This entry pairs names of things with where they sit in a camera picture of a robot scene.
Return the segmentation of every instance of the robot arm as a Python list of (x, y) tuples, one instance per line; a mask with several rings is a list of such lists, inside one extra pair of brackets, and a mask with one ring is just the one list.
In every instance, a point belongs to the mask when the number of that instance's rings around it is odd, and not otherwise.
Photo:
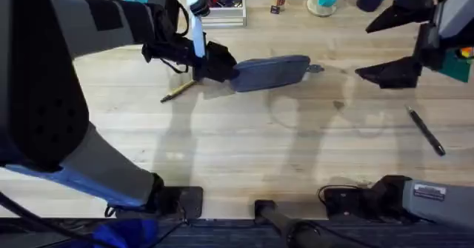
[(423, 22), (411, 56), (356, 72), (381, 89), (417, 86), (423, 67), (467, 82), (467, 60), (458, 49), (474, 45), (474, 0), (394, 0), (366, 29), (368, 33)]
[(194, 79), (223, 81), (236, 74), (236, 61), (197, 38), (205, 12), (192, 16), (193, 43), (176, 32), (180, 9), (187, 17), (177, 0), (0, 1), (0, 166), (103, 198), (122, 215), (171, 214), (180, 201), (199, 217), (202, 188), (164, 186), (97, 133), (73, 59), (143, 44), (147, 61), (168, 59), (193, 67)]

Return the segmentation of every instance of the wooden tabletop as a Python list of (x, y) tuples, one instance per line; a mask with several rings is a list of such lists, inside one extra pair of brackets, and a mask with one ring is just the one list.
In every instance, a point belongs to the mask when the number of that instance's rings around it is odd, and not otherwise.
[[(425, 70), (414, 90), (380, 90), (354, 69), (411, 55), (416, 24), (366, 34), (377, 16), (339, 0), (329, 18), (306, 0), (248, 0), (248, 25), (208, 30), (238, 61), (302, 54), (325, 71), (299, 84), (232, 93), (206, 81), (166, 104), (189, 80), (140, 47), (78, 58), (90, 120), (119, 151), (167, 185), (204, 188), (204, 218), (250, 218), (256, 199), (289, 215), (324, 217), (316, 191), (326, 184), (371, 184), (387, 174), (474, 186), (474, 83)], [(404, 105), (444, 145), (438, 157)], [(0, 190), (46, 217), (102, 217), (106, 203), (49, 181), (2, 170)], [(10, 216), (0, 210), (1, 216)]]

